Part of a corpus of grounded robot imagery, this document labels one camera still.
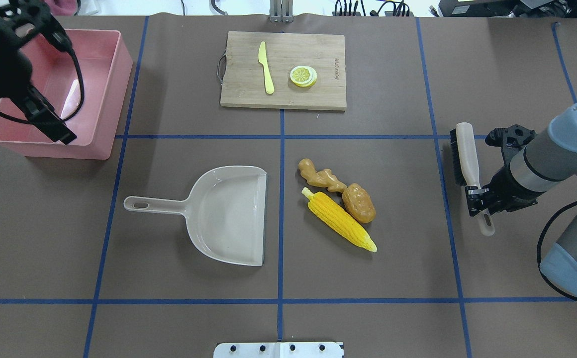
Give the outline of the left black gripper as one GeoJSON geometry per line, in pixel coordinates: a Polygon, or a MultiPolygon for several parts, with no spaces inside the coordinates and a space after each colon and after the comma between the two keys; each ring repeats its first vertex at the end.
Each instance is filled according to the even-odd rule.
{"type": "Polygon", "coordinates": [[[17,96],[17,108],[24,114],[27,122],[52,142],[60,141],[68,145],[77,139],[77,135],[64,124],[54,107],[33,85],[25,86],[17,96]]]}

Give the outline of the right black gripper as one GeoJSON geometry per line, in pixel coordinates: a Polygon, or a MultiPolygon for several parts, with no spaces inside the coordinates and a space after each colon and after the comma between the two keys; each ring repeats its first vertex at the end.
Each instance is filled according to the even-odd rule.
{"type": "Polygon", "coordinates": [[[536,138],[537,132],[521,125],[495,128],[486,136],[485,143],[499,147],[503,166],[483,188],[465,186],[466,198],[475,198],[475,214],[488,211],[490,214],[502,211],[514,212],[537,204],[539,194],[521,186],[510,172],[510,162],[520,150],[536,138]]]}

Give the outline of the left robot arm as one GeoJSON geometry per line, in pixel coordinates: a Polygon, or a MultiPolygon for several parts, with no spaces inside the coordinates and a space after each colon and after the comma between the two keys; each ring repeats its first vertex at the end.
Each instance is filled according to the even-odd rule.
{"type": "Polygon", "coordinates": [[[10,0],[0,5],[0,118],[33,125],[51,141],[68,145],[77,135],[66,122],[85,100],[85,86],[72,41],[42,0],[10,0]],[[32,84],[32,63],[21,49],[41,35],[59,52],[70,56],[79,81],[79,104],[67,118],[57,115],[48,99],[32,84]]]}

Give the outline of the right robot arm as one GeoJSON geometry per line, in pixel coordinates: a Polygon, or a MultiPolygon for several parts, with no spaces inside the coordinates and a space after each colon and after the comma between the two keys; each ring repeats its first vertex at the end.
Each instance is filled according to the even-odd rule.
{"type": "MultiPolygon", "coordinates": [[[[533,206],[538,197],[577,177],[577,103],[555,116],[542,132],[521,125],[495,128],[485,143],[501,149],[503,166],[482,185],[473,126],[450,132],[455,179],[464,188],[468,213],[486,236],[495,233],[491,216],[533,206]]],[[[577,302],[577,201],[556,211],[536,246],[539,273],[552,290],[577,302]]]]}

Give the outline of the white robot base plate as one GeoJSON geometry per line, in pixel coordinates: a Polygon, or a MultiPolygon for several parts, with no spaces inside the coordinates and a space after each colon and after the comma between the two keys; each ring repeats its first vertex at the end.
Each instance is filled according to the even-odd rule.
{"type": "Polygon", "coordinates": [[[216,345],[214,358],[343,358],[338,342],[257,342],[216,345]]]}

